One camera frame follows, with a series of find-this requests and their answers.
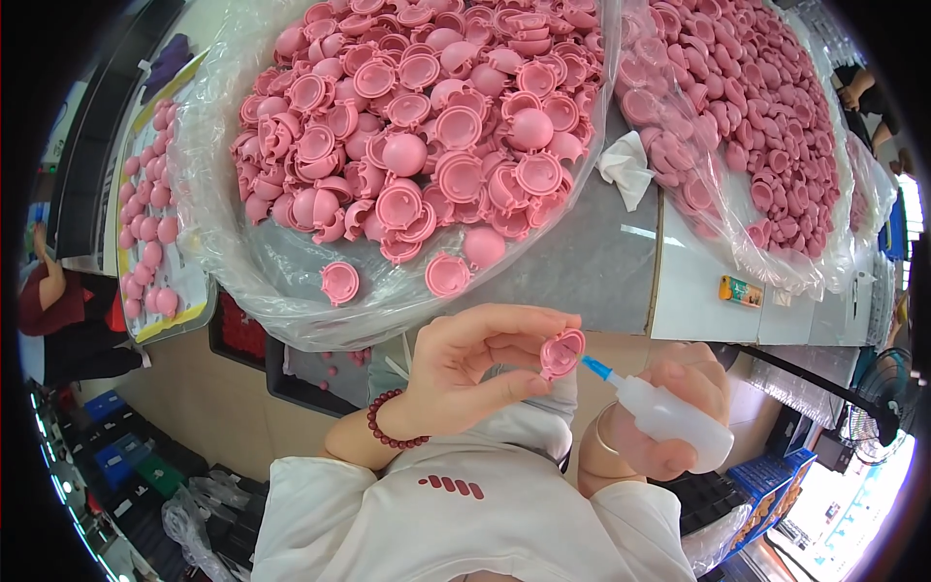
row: blue plastic crate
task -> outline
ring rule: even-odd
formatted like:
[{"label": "blue plastic crate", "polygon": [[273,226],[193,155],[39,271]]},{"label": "blue plastic crate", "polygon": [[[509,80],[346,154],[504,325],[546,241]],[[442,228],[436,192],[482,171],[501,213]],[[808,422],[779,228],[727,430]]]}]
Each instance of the blue plastic crate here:
[{"label": "blue plastic crate", "polygon": [[132,465],[112,444],[108,444],[95,454],[94,460],[97,461],[103,471],[103,477],[107,479],[107,484],[113,491],[118,490],[123,482],[135,474]]},{"label": "blue plastic crate", "polygon": [[104,418],[110,415],[113,411],[117,411],[126,406],[126,401],[121,399],[116,392],[110,390],[109,392],[104,392],[93,400],[89,400],[84,404],[84,410],[88,412],[88,416],[94,422],[100,422]]}]

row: wrist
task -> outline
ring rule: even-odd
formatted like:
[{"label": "wrist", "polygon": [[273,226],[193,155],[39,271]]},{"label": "wrist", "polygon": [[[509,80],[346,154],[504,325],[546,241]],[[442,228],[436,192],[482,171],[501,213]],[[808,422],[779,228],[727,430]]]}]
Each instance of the wrist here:
[{"label": "wrist", "polygon": [[412,422],[408,414],[409,402],[407,394],[401,394],[389,399],[378,409],[375,422],[388,438],[411,440],[423,436],[423,434],[414,430],[414,422]]}]

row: red shirt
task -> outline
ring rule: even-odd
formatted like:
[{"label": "red shirt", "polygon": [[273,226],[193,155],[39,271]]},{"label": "red shirt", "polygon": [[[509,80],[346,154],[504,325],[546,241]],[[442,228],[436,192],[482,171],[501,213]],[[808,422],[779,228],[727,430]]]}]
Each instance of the red shirt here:
[{"label": "red shirt", "polygon": [[49,335],[66,325],[84,321],[81,276],[75,271],[65,270],[64,294],[43,311],[39,301],[39,281],[45,277],[48,277],[48,267],[40,264],[29,274],[20,293],[20,331],[26,335]]}]

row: glue bottle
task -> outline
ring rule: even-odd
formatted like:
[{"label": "glue bottle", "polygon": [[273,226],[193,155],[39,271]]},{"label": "glue bottle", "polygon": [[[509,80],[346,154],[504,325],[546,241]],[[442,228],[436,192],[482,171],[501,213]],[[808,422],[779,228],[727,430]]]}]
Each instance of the glue bottle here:
[{"label": "glue bottle", "polygon": [[622,378],[589,356],[582,363],[617,390],[617,401],[634,416],[634,426],[653,440],[681,439],[695,447],[697,459],[690,470],[707,473],[721,466],[734,446],[734,433],[664,386],[653,386],[636,376]]}]

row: clear plastic bag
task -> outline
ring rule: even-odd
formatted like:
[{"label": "clear plastic bag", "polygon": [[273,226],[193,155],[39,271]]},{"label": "clear plastic bag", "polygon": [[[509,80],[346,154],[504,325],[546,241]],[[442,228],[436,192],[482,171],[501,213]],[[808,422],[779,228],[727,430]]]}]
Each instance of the clear plastic bag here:
[{"label": "clear plastic bag", "polygon": [[168,537],[181,544],[184,559],[203,570],[213,582],[236,582],[210,549],[207,524],[197,502],[183,485],[162,506],[162,527]]},{"label": "clear plastic bag", "polygon": [[192,477],[191,488],[225,503],[231,508],[245,509],[252,495],[239,489],[236,482],[222,471],[211,471],[209,477]]},{"label": "clear plastic bag", "polygon": [[[449,302],[426,287],[424,272],[438,251],[459,254],[465,229],[438,231],[411,261],[392,265],[379,247],[342,240],[316,245],[309,235],[274,221],[245,225],[228,148],[239,133],[239,106],[256,74],[273,63],[277,36],[313,3],[306,0],[243,0],[229,5],[216,42],[196,73],[196,85],[178,114],[175,142],[169,147],[172,189],[177,193],[185,259],[196,261],[265,330],[302,351],[349,351],[377,344],[408,329]],[[571,168],[573,191],[559,214],[522,241],[507,243],[505,256],[478,271],[474,289],[508,268],[574,206],[604,140],[605,111],[611,99],[620,52],[620,3],[602,1],[605,85],[591,123],[596,129],[589,154]],[[320,291],[320,271],[346,261],[358,273],[353,303],[339,308]]]},{"label": "clear plastic bag", "polygon": [[747,522],[752,509],[749,503],[737,506],[714,523],[682,538],[682,551],[696,578],[724,560],[731,550],[731,538]]},{"label": "clear plastic bag", "polygon": [[874,248],[876,237],[889,220],[898,188],[883,164],[853,132],[847,131],[847,154],[854,171],[854,194],[850,205],[850,230],[858,248]]},{"label": "clear plastic bag", "polygon": [[[733,260],[739,269],[748,271],[753,277],[790,295],[807,293],[820,301],[824,290],[845,290],[854,273],[848,230],[853,175],[844,147],[846,134],[840,108],[832,97],[832,69],[823,43],[815,45],[797,16],[764,3],[790,27],[800,47],[811,57],[817,76],[812,81],[817,81],[825,92],[831,134],[836,141],[833,157],[840,196],[831,210],[834,228],[825,235],[824,249],[818,258],[810,259],[792,249],[765,250],[754,244],[748,228],[766,216],[754,207],[749,195],[750,174],[728,169],[724,163],[724,142],[717,149],[708,150],[714,142],[709,135],[717,130],[708,127],[706,121],[699,121],[690,98],[675,80],[673,66],[665,52],[665,40],[660,38],[654,21],[654,18],[661,17],[651,13],[655,0],[626,0],[622,5],[622,52],[615,93],[619,104],[624,99],[633,102],[621,108],[631,126],[641,131],[646,142],[652,143],[650,129],[662,129],[674,134],[684,144],[683,150],[687,150],[688,156],[680,160],[680,165],[684,165],[677,170],[687,176],[687,182],[680,183],[675,173],[658,172],[655,179],[664,186],[668,200],[695,232],[722,257]],[[644,43],[644,40],[651,41],[652,45]],[[662,41],[662,52],[656,48],[657,40]],[[660,75],[649,71],[658,71]],[[642,111],[642,117],[632,119],[629,112],[637,109]],[[685,202],[686,199],[695,200],[696,196],[709,196],[710,204],[703,210],[697,210]]]}]

